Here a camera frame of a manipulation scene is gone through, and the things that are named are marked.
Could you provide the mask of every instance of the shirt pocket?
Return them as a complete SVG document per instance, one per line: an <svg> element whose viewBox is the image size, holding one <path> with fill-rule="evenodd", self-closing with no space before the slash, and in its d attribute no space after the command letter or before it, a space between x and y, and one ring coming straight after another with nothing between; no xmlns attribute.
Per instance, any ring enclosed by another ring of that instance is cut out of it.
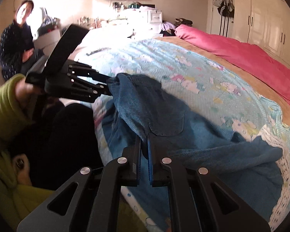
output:
<svg viewBox="0 0 290 232"><path fill-rule="evenodd" d="M157 118L148 120L149 129L156 136L171 137L180 134L184 129L185 111L178 111L176 109L171 112L161 111L161 115Z"/></svg>

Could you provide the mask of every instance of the silver screw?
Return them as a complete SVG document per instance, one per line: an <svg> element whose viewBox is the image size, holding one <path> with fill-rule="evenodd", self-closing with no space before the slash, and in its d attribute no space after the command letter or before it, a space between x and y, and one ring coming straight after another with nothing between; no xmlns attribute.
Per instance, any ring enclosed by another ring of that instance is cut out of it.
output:
<svg viewBox="0 0 290 232"><path fill-rule="evenodd" d="M204 174L204 175L205 175L205 174L207 174L207 173L208 173L208 169L207 169L207 168L205 168L205 167L200 167L200 168L199 168L199 173L200 173L200 174Z"/></svg>
<svg viewBox="0 0 290 232"><path fill-rule="evenodd" d="M89 174L90 173L90 168L89 167L83 167L81 169L81 174Z"/></svg>
<svg viewBox="0 0 290 232"><path fill-rule="evenodd" d="M119 164L125 164L127 161L128 161L128 160L127 160L127 158L125 158L125 157L120 157L120 158L118 158L118 160L117 160L117 162L118 162Z"/></svg>
<svg viewBox="0 0 290 232"><path fill-rule="evenodd" d="M172 162L172 160L170 158L163 158L162 159L163 164L170 164L171 162Z"/></svg>

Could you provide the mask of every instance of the dark patterned jacket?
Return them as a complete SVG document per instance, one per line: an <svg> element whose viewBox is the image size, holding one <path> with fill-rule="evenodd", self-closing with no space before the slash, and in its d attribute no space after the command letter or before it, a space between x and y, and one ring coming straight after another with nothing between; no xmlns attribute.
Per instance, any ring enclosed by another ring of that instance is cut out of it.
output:
<svg viewBox="0 0 290 232"><path fill-rule="evenodd" d="M24 51L34 48L30 26L20 28L14 21L2 33L0 39L0 66L5 81L20 73Z"/></svg>

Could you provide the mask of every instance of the yellow-green sweater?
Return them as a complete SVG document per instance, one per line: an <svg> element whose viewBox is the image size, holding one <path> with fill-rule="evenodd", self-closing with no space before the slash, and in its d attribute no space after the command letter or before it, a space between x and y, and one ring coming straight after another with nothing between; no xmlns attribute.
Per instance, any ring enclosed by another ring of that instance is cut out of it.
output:
<svg viewBox="0 0 290 232"><path fill-rule="evenodd" d="M17 184L11 158L6 151L9 142L32 121L15 99L15 85L24 76L15 75L0 88L0 214L16 231L18 224L53 191ZM147 231L130 206L121 201L117 231Z"/></svg>

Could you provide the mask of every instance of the person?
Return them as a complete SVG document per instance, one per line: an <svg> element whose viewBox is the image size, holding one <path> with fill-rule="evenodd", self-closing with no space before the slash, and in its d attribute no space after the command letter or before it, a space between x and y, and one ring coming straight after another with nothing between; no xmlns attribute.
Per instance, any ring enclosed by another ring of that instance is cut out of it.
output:
<svg viewBox="0 0 290 232"><path fill-rule="evenodd" d="M31 28L26 23L33 8L32 0L22 1L12 24L1 35L0 66L5 81L17 73L26 75L36 61L44 55L42 50L34 49Z"/></svg>
<svg viewBox="0 0 290 232"><path fill-rule="evenodd" d="M22 74L0 88L0 215L14 231L83 166L103 166L92 109L55 104L33 123L26 114L33 94L43 92Z"/></svg>

